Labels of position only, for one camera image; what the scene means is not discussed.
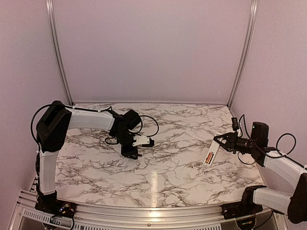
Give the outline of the white remote control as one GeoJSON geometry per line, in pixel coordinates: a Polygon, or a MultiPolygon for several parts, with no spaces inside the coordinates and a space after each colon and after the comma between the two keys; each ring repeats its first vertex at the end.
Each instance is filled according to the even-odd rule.
{"type": "Polygon", "coordinates": [[[206,154],[206,157],[205,157],[205,159],[204,159],[203,165],[205,165],[205,166],[207,166],[207,167],[211,167],[211,166],[212,166],[212,164],[213,164],[213,162],[214,162],[214,160],[215,160],[215,157],[216,157],[216,155],[217,155],[217,153],[218,153],[219,147],[220,147],[220,144],[219,144],[218,142],[216,142],[216,141],[213,139],[212,142],[211,142],[211,145],[210,145],[210,147],[209,147],[209,150],[208,150],[208,152],[207,152],[207,154],[208,154],[209,152],[214,153],[214,156],[213,156],[213,158],[212,158],[211,164],[208,165],[208,164],[205,163],[205,160],[206,160],[206,158],[207,158],[207,154],[206,154]]]}

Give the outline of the white battery cover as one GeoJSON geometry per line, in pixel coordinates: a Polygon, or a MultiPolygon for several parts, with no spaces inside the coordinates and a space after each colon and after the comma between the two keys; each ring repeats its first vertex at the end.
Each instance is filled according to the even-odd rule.
{"type": "Polygon", "coordinates": [[[135,170],[134,173],[136,175],[143,175],[143,174],[148,174],[149,172],[147,170],[135,170]]]}

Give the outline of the orange AAA battery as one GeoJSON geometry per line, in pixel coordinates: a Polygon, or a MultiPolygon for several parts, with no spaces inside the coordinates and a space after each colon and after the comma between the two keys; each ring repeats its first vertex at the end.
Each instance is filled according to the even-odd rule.
{"type": "Polygon", "coordinates": [[[206,164],[208,164],[208,165],[210,165],[210,164],[211,164],[211,161],[212,161],[213,156],[214,156],[214,153],[209,152],[209,153],[207,154],[207,158],[206,158],[206,160],[205,160],[205,163],[206,163],[206,164]]]}

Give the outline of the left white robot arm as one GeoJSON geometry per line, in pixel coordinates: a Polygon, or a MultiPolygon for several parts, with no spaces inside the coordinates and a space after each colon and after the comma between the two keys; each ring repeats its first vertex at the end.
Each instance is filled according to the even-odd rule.
{"type": "Polygon", "coordinates": [[[42,206],[50,213],[60,210],[60,202],[52,195],[56,194],[55,172],[59,151],[62,149],[69,130],[100,129],[109,132],[121,146],[121,154],[126,158],[138,159],[136,135],[131,131],[141,123],[134,110],[125,114],[106,110],[73,108],[61,101],[54,101],[43,107],[45,113],[36,125],[35,141],[38,145],[36,173],[38,192],[43,195],[42,206]]]}

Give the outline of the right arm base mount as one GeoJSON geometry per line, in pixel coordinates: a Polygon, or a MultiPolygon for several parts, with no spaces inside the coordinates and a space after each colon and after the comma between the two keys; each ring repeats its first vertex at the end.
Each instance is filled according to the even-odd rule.
{"type": "Polygon", "coordinates": [[[264,185],[246,187],[240,201],[221,205],[224,219],[239,218],[262,212],[262,205],[257,205],[253,202],[253,195],[255,190],[266,187],[264,185]]]}

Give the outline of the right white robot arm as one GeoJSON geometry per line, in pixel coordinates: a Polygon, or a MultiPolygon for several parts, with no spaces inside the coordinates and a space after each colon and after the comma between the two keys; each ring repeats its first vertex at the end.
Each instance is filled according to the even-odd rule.
{"type": "Polygon", "coordinates": [[[217,135],[213,139],[224,150],[232,153],[250,154],[261,167],[270,169],[284,178],[293,188],[293,194],[269,189],[264,185],[246,187],[241,201],[234,211],[240,215],[250,215],[259,206],[266,206],[272,211],[284,214],[298,224],[307,219],[307,168],[294,162],[279,150],[268,147],[269,126],[262,122],[253,122],[251,135],[239,137],[238,125],[233,132],[217,135]]]}

